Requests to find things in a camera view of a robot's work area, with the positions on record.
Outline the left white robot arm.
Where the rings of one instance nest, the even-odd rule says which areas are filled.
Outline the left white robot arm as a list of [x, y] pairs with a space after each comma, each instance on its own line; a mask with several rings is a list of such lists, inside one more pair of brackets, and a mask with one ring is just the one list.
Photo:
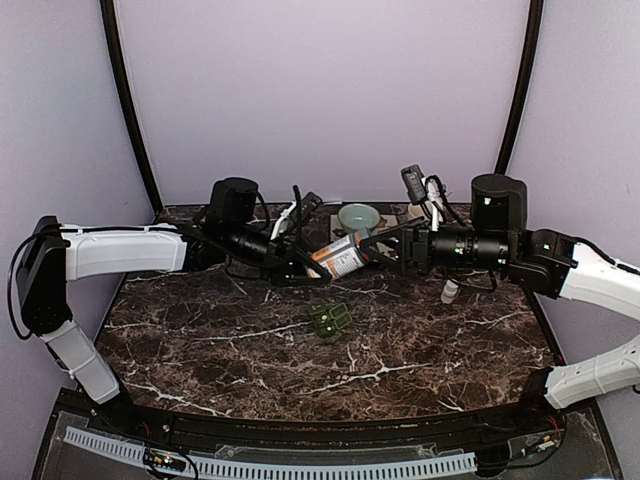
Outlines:
[[302, 228], [322, 200], [294, 195], [275, 222], [252, 224], [265, 204], [258, 184], [228, 177], [188, 223], [145, 226], [63, 225], [42, 217], [17, 247], [8, 269], [6, 301], [22, 341], [38, 337], [85, 394], [103, 405], [101, 417], [120, 436], [141, 427], [140, 412], [108, 363], [74, 320], [67, 284], [86, 277], [157, 271], [190, 273], [235, 260], [275, 286], [326, 285], [332, 275], [308, 252]]

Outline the small white pill bottle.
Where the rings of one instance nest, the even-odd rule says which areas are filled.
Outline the small white pill bottle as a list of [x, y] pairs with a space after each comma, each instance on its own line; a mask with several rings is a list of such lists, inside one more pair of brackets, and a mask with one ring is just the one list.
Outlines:
[[440, 299], [444, 304], [451, 304], [456, 300], [458, 294], [459, 285], [452, 280], [447, 280], [441, 292]]

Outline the green weekly pill organizer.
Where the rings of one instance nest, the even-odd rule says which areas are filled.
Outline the green weekly pill organizer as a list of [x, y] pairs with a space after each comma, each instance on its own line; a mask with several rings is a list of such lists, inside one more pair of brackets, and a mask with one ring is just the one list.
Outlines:
[[328, 338], [345, 330], [352, 322], [352, 316], [344, 303], [333, 306], [311, 303], [307, 312], [315, 334]]

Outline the large grey-capped pill bottle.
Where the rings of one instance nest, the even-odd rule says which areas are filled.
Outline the large grey-capped pill bottle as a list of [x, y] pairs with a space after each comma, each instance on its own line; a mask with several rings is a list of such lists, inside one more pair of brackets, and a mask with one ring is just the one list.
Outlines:
[[314, 252], [311, 259], [325, 269], [333, 280], [340, 279], [370, 262], [369, 257], [360, 250], [361, 241], [369, 237], [368, 229], [350, 233]]

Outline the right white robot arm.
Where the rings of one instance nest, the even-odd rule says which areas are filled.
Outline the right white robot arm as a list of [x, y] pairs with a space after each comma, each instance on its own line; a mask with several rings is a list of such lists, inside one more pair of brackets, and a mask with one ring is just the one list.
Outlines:
[[[592, 242], [554, 230], [529, 230], [527, 187], [501, 174], [471, 182], [470, 226], [436, 225], [438, 212], [369, 236], [362, 254], [402, 273], [435, 267], [480, 269], [534, 293], [577, 300], [639, 316], [639, 270], [604, 253]], [[534, 432], [549, 416], [584, 399], [639, 383], [639, 340], [579, 363], [532, 373], [522, 403], [510, 413], [521, 434]]]

